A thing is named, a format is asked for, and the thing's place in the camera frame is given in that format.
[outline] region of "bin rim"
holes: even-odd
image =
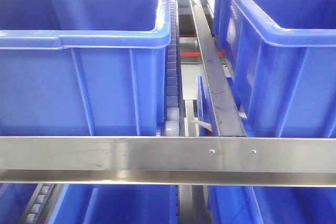
[[[336,29],[280,27],[253,0],[232,0],[261,38],[277,47],[336,47]]]
[[[163,48],[170,43],[170,22],[170,0],[158,0],[149,31],[0,30],[0,49]]]

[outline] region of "stainless steel rail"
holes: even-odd
[[[336,185],[336,139],[0,137],[0,180]]]

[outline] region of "blue plastic bin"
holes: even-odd
[[[1,135],[155,135],[170,0],[0,0]]]
[[[214,224],[333,224],[336,188],[212,186]]]
[[[36,184],[0,185],[0,224],[17,224],[34,193]]]
[[[256,136],[336,137],[336,0],[215,0]]]
[[[175,224],[177,186],[65,185],[49,224]]]

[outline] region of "conveyor frame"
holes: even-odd
[[[200,0],[190,0],[214,137],[0,137],[0,181],[336,186],[336,139],[245,137]]]

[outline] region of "metal guide rail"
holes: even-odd
[[[201,2],[190,2],[218,136],[1,136],[0,181],[336,186],[336,139],[245,137]]]

